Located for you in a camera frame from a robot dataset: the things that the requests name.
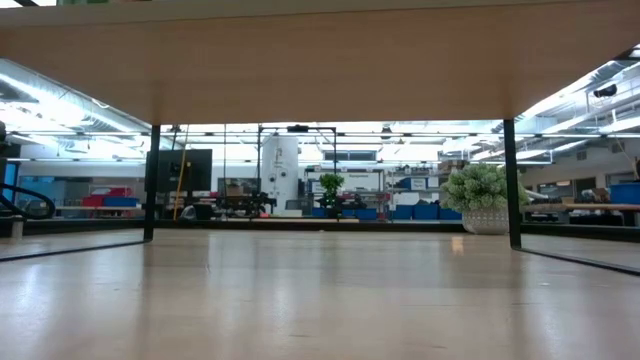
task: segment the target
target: table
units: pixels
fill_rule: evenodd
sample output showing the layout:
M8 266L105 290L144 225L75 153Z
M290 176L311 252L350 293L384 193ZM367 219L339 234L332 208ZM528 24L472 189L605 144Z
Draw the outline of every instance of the table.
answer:
M135 211L142 212L143 210L141 207L138 207L138 206L57 206L56 216L62 216L63 211L90 211L90 212L123 211L123 212L131 212L131 214L133 214L133 212Z
M522 207L522 212L525 214L539 212L539 213L557 213L558 221L561 223L569 223L569 213L574 210L605 210L605 211L620 211L623 213L623 222L625 226L636 226L635 216L640 213L640 205L632 204L536 204L525 205Z

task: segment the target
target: white cylindrical tank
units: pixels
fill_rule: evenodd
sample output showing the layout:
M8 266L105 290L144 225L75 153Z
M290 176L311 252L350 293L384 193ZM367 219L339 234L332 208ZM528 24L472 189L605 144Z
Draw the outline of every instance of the white cylindrical tank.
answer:
M287 200L298 198L298 138L271 136L262 146L262 191L278 200L273 213L280 215Z

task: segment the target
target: green plant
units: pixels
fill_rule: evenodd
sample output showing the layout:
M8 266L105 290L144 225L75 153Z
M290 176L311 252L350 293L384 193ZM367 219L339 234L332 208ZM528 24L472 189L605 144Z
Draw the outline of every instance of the green plant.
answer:
M527 194L519 185L519 201L528 202ZM467 165L449 176L441 186L446 199L445 208L464 213L479 209L502 209L507 206L507 176L504 168L495 165Z
M344 178L336 174L324 174L320 176L320 185L324 188L324 198L327 207L334 206L338 198L338 189L344 184Z

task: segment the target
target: wooden tabletop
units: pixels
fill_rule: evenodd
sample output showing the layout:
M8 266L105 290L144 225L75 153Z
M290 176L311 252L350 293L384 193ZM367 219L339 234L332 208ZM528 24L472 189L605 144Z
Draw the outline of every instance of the wooden tabletop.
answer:
M413 8L462 2L0 10L0 57L154 124L477 120L517 116L639 41L638 0Z

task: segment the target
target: white plant pot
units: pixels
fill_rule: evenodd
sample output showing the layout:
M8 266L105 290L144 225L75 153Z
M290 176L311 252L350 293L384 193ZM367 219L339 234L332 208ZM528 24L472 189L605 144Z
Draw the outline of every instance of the white plant pot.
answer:
M462 214L465 230L477 235L504 235L509 232L507 209L480 209Z

